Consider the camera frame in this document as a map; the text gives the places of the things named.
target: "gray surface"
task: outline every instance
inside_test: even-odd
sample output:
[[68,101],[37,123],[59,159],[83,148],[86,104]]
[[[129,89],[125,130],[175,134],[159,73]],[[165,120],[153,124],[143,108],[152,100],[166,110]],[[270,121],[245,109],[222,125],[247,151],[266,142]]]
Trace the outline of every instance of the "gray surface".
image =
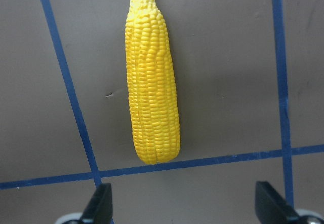
[[293,158],[295,207],[315,211],[324,216],[324,154]]
[[292,146],[324,143],[324,0],[285,0]]
[[[175,160],[279,149],[271,0],[156,1],[179,98]],[[51,0],[101,170],[143,165],[127,102],[128,2]],[[323,143],[323,2],[284,0],[294,147]],[[40,1],[0,4],[0,182],[89,172]],[[296,207],[322,213],[320,166],[322,154],[293,157]],[[278,158],[105,181],[113,183],[116,224],[258,223],[255,181],[283,193],[282,175]],[[93,181],[2,190],[0,222],[53,223],[82,211],[93,190]]]
[[255,181],[283,193],[281,159],[109,178],[115,223],[259,223]]
[[0,4],[0,182],[89,172],[40,0]]
[[63,215],[82,212],[94,191],[93,181],[1,190],[0,223],[54,224]]
[[[156,1],[174,59],[176,160],[279,149],[271,0]],[[143,165],[127,102],[129,0],[51,2],[99,168]]]

